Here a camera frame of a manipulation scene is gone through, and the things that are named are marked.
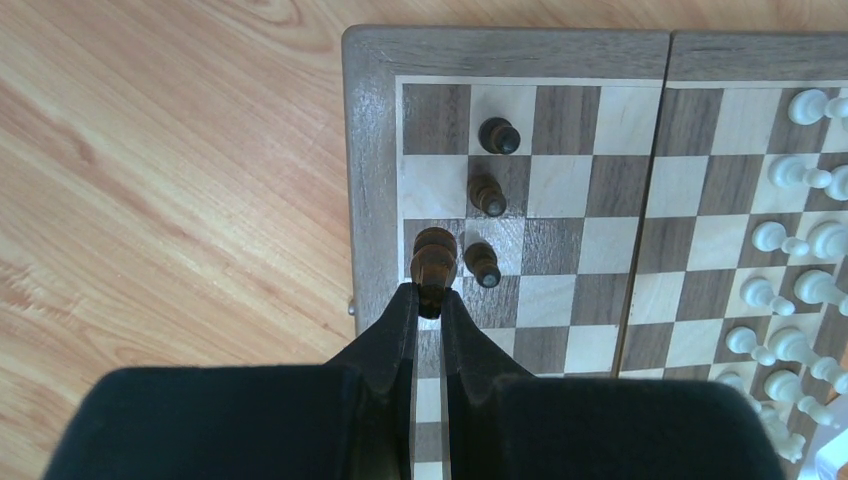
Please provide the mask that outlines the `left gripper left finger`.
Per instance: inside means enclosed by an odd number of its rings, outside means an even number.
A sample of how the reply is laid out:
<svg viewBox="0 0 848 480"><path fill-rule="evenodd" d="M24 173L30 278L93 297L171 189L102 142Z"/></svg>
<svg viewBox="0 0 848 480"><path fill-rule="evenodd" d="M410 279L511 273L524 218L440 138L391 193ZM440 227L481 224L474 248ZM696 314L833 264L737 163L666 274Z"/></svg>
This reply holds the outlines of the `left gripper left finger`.
<svg viewBox="0 0 848 480"><path fill-rule="evenodd" d="M342 367L343 479L410 479L419 294L398 286L380 317L326 362Z"/></svg>

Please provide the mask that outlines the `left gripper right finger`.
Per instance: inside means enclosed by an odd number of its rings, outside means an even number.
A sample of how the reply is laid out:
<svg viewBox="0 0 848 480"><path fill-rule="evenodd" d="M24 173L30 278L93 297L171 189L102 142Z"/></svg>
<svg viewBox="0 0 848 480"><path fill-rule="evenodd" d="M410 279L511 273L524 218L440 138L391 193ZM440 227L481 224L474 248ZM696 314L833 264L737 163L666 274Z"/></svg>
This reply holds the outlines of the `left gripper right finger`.
<svg viewBox="0 0 848 480"><path fill-rule="evenodd" d="M443 472L451 479L506 479L498 392L503 382L533 374L478 328L452 289L440 325Z"/></svg>

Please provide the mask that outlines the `dark chess pawn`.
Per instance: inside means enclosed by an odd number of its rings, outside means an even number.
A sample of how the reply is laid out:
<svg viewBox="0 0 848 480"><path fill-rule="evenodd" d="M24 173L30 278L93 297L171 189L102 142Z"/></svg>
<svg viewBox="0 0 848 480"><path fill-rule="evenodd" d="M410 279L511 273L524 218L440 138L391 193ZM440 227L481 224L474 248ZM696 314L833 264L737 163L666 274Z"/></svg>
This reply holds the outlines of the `dark chess pawn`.
<svg viewBox="0 0 848 480"><path fill-rule="evenodd" d="M521 144L518 130L502 117L486 119L480 126L478 140L486 152L494 155L511 155Z"/></svg>
<svg viewBox="0 0 848 480"><path fill-rule="evenodd" d="M500 217L508 202L497 179L489 173L472 175L468 181L468 195L472 206L487 217Z"/></svg>
<svg viewBox="0 0 848 480"><path fill-rule="evenodd" d="M469 245L463 255L466 268L483 288L494 288L501 280L497 255L493 247L481 241Z"/></svg>

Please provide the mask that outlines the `dark chess bishop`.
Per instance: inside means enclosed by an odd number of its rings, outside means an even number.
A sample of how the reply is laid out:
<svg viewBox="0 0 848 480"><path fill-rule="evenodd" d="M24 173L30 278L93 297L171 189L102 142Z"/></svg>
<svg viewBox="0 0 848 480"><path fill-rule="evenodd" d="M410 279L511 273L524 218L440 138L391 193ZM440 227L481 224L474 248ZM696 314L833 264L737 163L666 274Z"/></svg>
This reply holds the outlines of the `dark chess bishop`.
<svg viewBox="0 0 848 480"><path fill-rule="evenodd" d="M410 277L419 292L419 316L436 319L457 274L457 242L441 227L418 233L413 244Z"/></svg>

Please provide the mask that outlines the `wooden folding chess board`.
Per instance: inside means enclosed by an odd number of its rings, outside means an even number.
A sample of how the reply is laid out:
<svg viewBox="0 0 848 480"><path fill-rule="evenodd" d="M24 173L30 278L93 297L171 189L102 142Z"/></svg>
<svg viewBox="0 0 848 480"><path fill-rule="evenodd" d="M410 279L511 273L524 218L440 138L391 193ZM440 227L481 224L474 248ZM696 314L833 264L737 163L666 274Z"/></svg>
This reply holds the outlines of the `wooden folding chess board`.
<svg viewBox="0 0 848 480"><path fill-rule="evenodd" d="M487 242L500 283L481 287L459 261L453 288L522 367L554 378L735 372L806 438L797 463L778 455L796 479L824 425L770 399L764 381L790 370L827 407L846 394L800 363L735 354L725 336L748 327L767 347L794 327L846 370L847 315L793 287L818 269L847 293L847 255L751 243L766 221L805 241L820 223L847 226L847 122L787 114L804 90L847 98L845 33L359 25L341 47L358 332L409 280L420 231L444 228L460 251ZM491 117L518 130L515 153L481 147ZM786 155L829 171L831 184L774 186L769 167ZM478 173L500 183L502 216L472 206ZM747 305L740 288L754 277L795 313Z"/></svg>

